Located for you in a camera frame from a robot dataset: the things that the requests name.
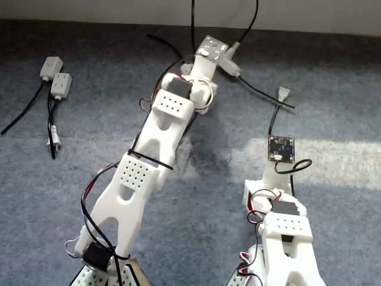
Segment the white plug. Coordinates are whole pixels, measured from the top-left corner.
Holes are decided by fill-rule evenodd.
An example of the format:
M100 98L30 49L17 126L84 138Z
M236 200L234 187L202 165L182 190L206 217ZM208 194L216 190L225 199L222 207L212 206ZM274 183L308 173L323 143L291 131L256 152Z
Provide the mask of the white plug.
M61 149L61 140L57 134L57 127L55 125L52 125L51 131L52 131L53 146L54 146L56 152L58 152ZM50 139L49 138L48 138L47 146L50 149Z
M280 102L284 102L287 99L289 94L290 94L289 89L286 89L280 86L278 91L278 100Z
M56 73L52 83L51 94L56 100L67 98L70 90L71 76L68 73Z
M239 42L236 42L232 47L227 49L227 51L220 57L218 65L229 75L239 76L241 74L241 69L232 61L232 58L239 47Z
M47 57L40 71L42 80L50 81L54 78L56 73L59 73L63 62L59 57Z

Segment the floor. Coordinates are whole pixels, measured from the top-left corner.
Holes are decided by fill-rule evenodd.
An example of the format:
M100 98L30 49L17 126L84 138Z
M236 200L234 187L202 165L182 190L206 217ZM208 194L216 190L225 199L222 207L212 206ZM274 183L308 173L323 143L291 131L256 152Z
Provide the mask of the floor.
M56 115L57 160L46 147L47 89L0 137L0 284L67 285L81 267L64 251L83 224L80 193L128 149L145 118L139 98L176 59L145 35L190 54L189 28L0 21L0 31L1 128L38 88L47 56L59 55L73 77ZM232 44L241 32L198 28L196 42L209 34ZM280 85L291 89L296 109L279 113L273 133L294 136L296 159L314 161L295 176L295 189L327 285L380 281L380 50L375 38L253 31L235 56L257 88L274 95ZM243 181L261 177L274 107L220 71L215 82L216 103L197 118L175 170L151 195L133 249L154 285L225 285L238 253L254 243ZM92 202L111 176L99 180Z

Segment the perforated panel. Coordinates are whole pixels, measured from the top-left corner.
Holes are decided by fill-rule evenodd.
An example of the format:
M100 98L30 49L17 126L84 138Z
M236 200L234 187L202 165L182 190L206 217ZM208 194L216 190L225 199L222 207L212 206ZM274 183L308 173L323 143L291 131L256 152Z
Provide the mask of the perforated panel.
M135 191L149 188L157 177L157 169L154 166L127 154L119 163L117 172L120 183Z
M310 223L304 216L270 212L265 216L264 226L267 237L271 237L272 234L283 234L312 241Z
M237 270L234 271L233 275L230 277L226 286L243 286L245 285L246 278L238 276Z
M187 120L193 113L194 105L192 101L162 89L157 94L153 108Z
M135 280L135 276L128 266L124 267L121 276L123 285L139 286L139 282ZM70 286L105 286L107 279L109 279L109 286L119 286L117 278L110 277L103 272L93 271L87 266L84 266Z

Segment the white wall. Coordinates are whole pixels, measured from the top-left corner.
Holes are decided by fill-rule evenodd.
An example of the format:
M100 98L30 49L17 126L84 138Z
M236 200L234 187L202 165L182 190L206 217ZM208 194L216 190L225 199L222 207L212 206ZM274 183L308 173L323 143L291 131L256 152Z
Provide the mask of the white wall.
M255 0L198 0L196 25L246 27ZM0 0L0 18L189 25L191 0ZM381 36L380 0L260 0L255 27Z

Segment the circuit board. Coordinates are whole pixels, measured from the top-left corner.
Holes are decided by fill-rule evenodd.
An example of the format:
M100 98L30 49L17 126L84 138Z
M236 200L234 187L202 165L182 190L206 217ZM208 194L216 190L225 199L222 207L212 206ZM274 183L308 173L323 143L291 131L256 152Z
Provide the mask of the circuit board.
M268 137L268 160L284 163L295 162L295 140L293 137Z

